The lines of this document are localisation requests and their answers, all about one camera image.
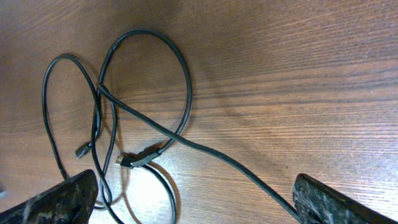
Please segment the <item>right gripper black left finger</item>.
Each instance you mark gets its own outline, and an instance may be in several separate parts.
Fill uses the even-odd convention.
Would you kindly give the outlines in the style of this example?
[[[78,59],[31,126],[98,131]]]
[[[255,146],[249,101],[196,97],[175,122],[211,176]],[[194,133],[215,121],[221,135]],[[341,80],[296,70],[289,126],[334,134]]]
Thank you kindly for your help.
[[[1,213],[1,223],[88,223],[98,196],[87,169]]]

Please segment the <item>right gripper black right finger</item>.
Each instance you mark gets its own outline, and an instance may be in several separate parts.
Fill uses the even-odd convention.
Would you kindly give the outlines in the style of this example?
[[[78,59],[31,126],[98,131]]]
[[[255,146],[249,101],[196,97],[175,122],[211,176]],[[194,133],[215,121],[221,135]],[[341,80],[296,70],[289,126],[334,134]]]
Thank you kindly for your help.
[[[297,176],[293,201],[301,223],[397,224],[307,174]]]

